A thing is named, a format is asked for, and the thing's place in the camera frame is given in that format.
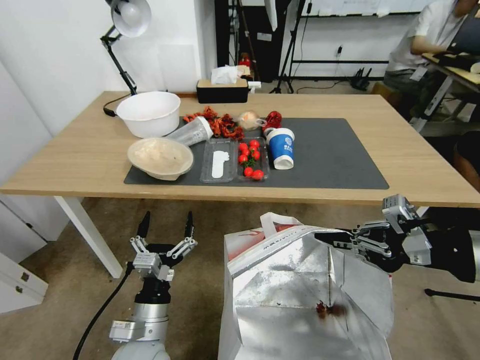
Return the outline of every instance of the blue paper cup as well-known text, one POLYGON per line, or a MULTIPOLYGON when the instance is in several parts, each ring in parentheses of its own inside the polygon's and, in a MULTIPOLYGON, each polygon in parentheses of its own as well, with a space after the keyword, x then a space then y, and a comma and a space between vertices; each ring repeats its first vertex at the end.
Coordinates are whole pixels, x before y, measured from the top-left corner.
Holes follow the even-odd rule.
POLYGON ((293 131, 283 127, 272 130, 266 136, 275 169, 289 170, 294 167, 294 140, 293 131))

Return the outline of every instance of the gray table mat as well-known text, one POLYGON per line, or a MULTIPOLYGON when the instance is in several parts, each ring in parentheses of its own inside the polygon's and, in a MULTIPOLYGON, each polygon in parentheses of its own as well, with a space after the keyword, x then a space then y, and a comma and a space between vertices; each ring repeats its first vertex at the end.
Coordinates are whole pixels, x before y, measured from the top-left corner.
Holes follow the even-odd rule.
MULTIPOLYGON (((385 190, 389 188, 388 183, 345 119, 284 118, 282 126, 291 129, 295 134, 295 166, 291 170, 275 170, 270 164, 270 175, 265 181, 253 182, 234 179, 226 183, 200 182, 205 148, 205 143, 202 142, 191 147, 195 159, 193 168, 176 181, 155 179, 132 166, 124 183, 316 189, 385 190)), ((260 136, 260 130, 249 131, 246 136, 260 136)))

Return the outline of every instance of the lamp arm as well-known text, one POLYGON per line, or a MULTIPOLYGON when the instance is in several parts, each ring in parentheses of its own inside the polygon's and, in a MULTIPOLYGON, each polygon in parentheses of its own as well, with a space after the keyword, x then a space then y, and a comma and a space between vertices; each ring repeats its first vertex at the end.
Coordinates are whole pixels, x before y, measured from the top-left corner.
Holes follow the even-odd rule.
POLYGON ((130 89, 130 94, 136 95, 137 94, 137 84, 135 81, 132 79, 132 77, 129 75, 128 72, 126 72, 122 66, 120 65, 119 61, 117 60, 117 57, 115 56, 113 50, 112 50, 112 45, 116 43, 121 37, 122 34, 118 34, 115 37, 111 37, 110 35, 115 31, 115 26, 112 26, 104 36, 100 38, 101 43, 105 47, 105 49, 108 51, 108 54, 110 55, 111 59, 115 63, 116 68, 120 72, 120 76, 123 79, 123 81, 126 83, 128 88, 130 89))

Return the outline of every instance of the tissue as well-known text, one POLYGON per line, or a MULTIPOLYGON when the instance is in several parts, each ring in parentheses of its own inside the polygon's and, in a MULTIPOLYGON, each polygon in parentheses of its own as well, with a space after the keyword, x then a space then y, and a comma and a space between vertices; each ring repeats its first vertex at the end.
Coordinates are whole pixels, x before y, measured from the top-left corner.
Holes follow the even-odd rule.
POLYGON ((210 82, 212 84, 235 84, 238 78, 238 69, 236 66, 222 66, 214 68, 211 71, 210 82))

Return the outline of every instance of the white shirt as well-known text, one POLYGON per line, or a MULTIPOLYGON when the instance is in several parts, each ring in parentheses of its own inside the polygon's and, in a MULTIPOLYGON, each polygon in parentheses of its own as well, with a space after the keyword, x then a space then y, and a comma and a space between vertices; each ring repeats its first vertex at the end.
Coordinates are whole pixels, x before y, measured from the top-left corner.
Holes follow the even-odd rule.
POLYGON ((411 53, 412 41, 416 36, 424 36, 433 45, 449 46, 465 18, 453 14, 456 3, 457 0, 439 0, 427 5, 390 54, 386 70, 417 69, 427 63, 422 56, 411 53))

